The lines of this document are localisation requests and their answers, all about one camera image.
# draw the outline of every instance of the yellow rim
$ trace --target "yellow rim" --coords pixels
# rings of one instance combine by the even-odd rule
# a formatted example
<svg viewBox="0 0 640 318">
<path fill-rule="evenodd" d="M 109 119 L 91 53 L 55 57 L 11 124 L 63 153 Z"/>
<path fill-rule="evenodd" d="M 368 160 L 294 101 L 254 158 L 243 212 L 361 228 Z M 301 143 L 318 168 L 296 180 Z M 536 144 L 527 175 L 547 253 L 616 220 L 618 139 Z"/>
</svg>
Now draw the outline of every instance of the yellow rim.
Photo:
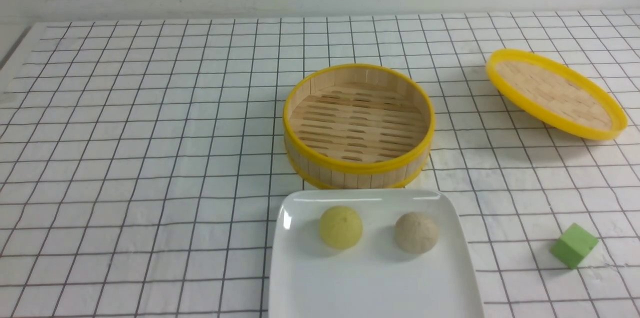
<svg viewBox="0 0 640 318">
<path fill-rule="evenodd" d="M 513 88 L 496 70 L 496 65 L 503 61 L 521 61 L 530 63 L 531 65 L 537 65 L 554 74 L 561 76 L 562 78 L 578 85 L 583 90 L 587 91 L 594 99 L 601 104 L 606 113 L 611 117 L 612 128 L 610 130 L 594 129 L 589 126 L 578 124 L 572 120 L 564 118 L 553 111 L 550 111 L 543 106 L 535 103 L 525 95 L 521 94 L 518 90 Z M 545 122 L 557 129 L 573 134 L 574 136 L 586 138 L 588 140 L 613 140 L 620 135 L 625 128 L 627 128 L 627 115 L 621 106 L 615 99 L 610 97 L 602 88 L 596 83 L 593 83 L 589 78 L 584 77 L 573 69 L 570 69 L 566 65 L 554 62 L 551 59 L 539 56 L 527 51 L 521 51 L 517 49 L 500 49 L 491 54 L 489 61 L 486 64 L 486 72 L 493 85 L 498 88 L 498 91 L 512 101 L 516 106 L 522 108 L 530 115 L 536 117 L 538 120 Z"/>
<path fill-rule="evenodd" d="M 326 72 L 331 72 L 333 70 L 342 70 L 345 68 L 368 68 L 371 70 L 381 70 L 389 74 L 392 74 L 399 79 L 402 79 L 403 81 L 409 83 L 413 88 L 418 90 L 418 92 L 423 97 L 425 102 L 427 102 L 427 106 L 429 107 L 430 123 L 429 123 L 429 128 L 427 130 L 427 134 L 425 135 L 424 139 L 420 141 L 420 143 L 416 145 L 414 149 L 410 150 L 409 152 L 406 152 L 401 156 L 398 156 L 397 158 L 393 158 L 386 161 L 378 161 L 377 163 L 354 163 L 351 161 L 342 161 L 334 158 L 329 158 L 327 156 L 323 156 L 322 154 L 311 149 L 310 147 L 307 147 L 304 143 L 302 143 L 302 140 L 300 140 L 293 133 L 293 129 L 291 129 L 291 125 L 289 123 L 289 118 L 286 116 L 286 112 L 289 111 L 289 104 L 291 103 L 291 97 L 294 96 L 297 90 L 299 90 L 299 88 L 302 87 L 302 85 L 304 85 L 306 81 L 309 81 L 310 79 L 313 79 L 314 77 L 320 74 L 325 74 Z M 300 83 L 298 83 L 293 88 L 293 90 L 291 90 L 291 93 L 289 93 L 288 97 L 286 98 L 286 102 L 284 103 L 283 112 L 284 113 L 282 117 L 282 122 L 284 124 L 285 134 L 288 135 L 288 137 L 291 140 L 291 143 L 294 145 L 295 149 L 298 152 L 300 152 L 300 154 L 306 157 L 309 161 L 312 161 L 313 163 L 316 163 L 317 165 L 325 167 L 329 170 L 349 173 L 349 174 L 383 173 L 383 172 L 395 170 L 397 168 L 400 168 L 406 165 L 407 163 L 413 161 L 416 157 L 420 156 L 420 154 L 422 154 L 422 152 L 424 152 L 425 149 L 429 147 L 432 137 L 434 136 L 434 131 L 436 127 L 436 115 L 434 113 L 434 106 L 432 106 L 432 101 L 429 100 L 429 97 L 427 96 L 425 91 L 423 91 L 420 85 L 416 84 L 413 80 L 409 79 L 404 74 L 401 74 L 400 72 L 397 72 L 395 70 L 391 70 L 385 67 L 380 67 L 378 65 L 363 64 L 363 63 L 334 65 L 333 67 L 325 68 L 323 70 L 318 70 L 313 74 L 309 74 L 305 79 L 302 79 L 302 81 L 300 81 Z"/>
<path fill-rule="evenodd" d="M 309 176 L 307 173 L 302 172 L 300 167 L 298 167 L 298 165 L 296 165 L 296 163 L 293 161 L 293 159 L 291 159 L 291 156 L 288 153 L 286 154 L 286 158 L 288 159 L 288 162 L 290 163 L 290 165 L 293 168 L 293 170 L 297 173 L 297 175 L 302 177 L 302 179 L 304 179 L 304 181 L 306 181 L 310 185 L 314 186 L 315 188 L 318 188 L 318 189 L 344 189 L 343 187 L 338 188 L 336 186 L 331 186 L 331 185 L 328 185 L 328 184 L 324 184 L 323 182 L 318 181 L 317 179 Z M 407 179 L 405 179 L 403 181 L 399 181 L 398 183 L 392 184 L 390 186 L 385 186 L 384 188 L 404 188 L 407 184 L 411 183 L 414 179 L 416 179 L 420 175 L 420 173 L 422 173 L 423 168 L 427 165 L 428 161 L 429 161 L 428 159 L 425 160 L 424 164 L 421 165 L 420 168 L 418 168 L 418 170 L 416 170 L 416 172 L 411 174 Z"/>
</svg>

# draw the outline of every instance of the beige ball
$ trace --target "beige ball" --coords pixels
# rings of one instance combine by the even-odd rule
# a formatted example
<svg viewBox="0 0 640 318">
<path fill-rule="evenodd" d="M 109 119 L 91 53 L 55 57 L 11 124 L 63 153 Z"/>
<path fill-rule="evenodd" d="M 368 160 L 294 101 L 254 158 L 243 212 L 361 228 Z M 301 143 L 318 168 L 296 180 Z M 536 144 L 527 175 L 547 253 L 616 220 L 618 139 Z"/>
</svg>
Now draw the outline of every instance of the beige ball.
<svg viewBox="0 0 640 318">
<path fill-rule="evenodd" d="M 440 230 L 428 216 L 411 212 L 395 222 L 393 238 L 396 245 L 410 254 L 423 254 L 438 243 Z"/>
</svg>

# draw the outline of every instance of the yellow plastic band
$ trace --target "yellow plastic band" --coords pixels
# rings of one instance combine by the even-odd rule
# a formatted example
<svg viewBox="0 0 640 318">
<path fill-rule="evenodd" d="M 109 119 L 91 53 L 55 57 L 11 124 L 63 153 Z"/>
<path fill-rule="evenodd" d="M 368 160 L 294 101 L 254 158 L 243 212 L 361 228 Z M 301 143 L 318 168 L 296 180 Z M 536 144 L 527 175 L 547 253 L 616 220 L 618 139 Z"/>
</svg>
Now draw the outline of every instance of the yellow plastic band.
<svg viewBox="0 0 640 318">
<path fill-rule="evenodd" d="M 323 182 L 318 181 L 317 179 L 309 176 L 307 173 L 303 172 L 300 169 L 300 167 L 298 167 L 298 165 L 296 165 L 296 163 L 293 161 L 293 159 L 291 159 L 291 156 L 289 154 L 286 154 L 286 158 L 288 158 L 288 162 L 291 164 L 291 167 L 293 167 L 293 170 L 297 173 L 297 175 L 302 177 L 302 179 L 304 179 L 304 181 L 306 181 L 310 185 L 314 186 L 315 188 L 318 188 L 318 189 L 342 189 L 342 188 L 336 188 L 335 186 L 331 186 L 329 184 L 324 184 Z M 425 163 L 423 165 L 421 165 L 416 170 L 416 172 L 414 172 L 409 177 L 407 177 L 407 179 L 405 179 L 403 181 L 399 181 L 396 184 L 392 184 L 390 186 L 384 186 L 384 188 L 404 188 L 407 184 L 411 183 L 414 179 L 416 179 L 420 175 L 420 173 L 423 172 L 423 168 L 427 165 L 427 162 L 429 162 L 428 159 L 425 160 Z"/>
</svg>

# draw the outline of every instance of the bamboo steamer lid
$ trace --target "bamboo steamer lid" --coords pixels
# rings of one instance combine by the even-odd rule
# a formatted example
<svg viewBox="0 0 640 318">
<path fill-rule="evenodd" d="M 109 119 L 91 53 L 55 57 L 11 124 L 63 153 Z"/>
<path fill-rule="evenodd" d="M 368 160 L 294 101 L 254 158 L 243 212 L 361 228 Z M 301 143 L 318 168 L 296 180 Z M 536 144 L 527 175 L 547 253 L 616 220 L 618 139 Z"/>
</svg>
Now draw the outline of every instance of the bamboo steamer lid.
<svg viewBox="0 0 640 318">
<path fill-rule="evenodd" d="M 557 129 L 588 140 L 613 140 L 627 128 L 621 106 L 578 72 L 534 53 L 494 52 L 489 79 L 516 106 Z"/>
</svg>

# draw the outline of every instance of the table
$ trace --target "table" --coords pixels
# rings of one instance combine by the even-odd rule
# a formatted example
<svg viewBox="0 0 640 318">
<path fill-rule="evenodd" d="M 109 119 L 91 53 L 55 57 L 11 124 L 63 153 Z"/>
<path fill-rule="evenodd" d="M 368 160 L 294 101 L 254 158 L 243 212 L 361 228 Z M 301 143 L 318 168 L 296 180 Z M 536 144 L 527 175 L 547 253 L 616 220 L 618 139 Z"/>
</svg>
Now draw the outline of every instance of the table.
<svg viewBox="0 0 640 318">
<path fill-rule="evenodd" d="M 292 171 L 282 106 L 343 63 L 432 99 L 430 163 L 460 216 L 488 318 L 640 316 L 640 10 L 41 23 L 0 104 L 0 317 L 265 318 Z M 504 47 L 591 78 L 625 108 L 585 141 L 506 101 Z M 548 249 L 578 223 L 582 267 Z"/>
</svg>

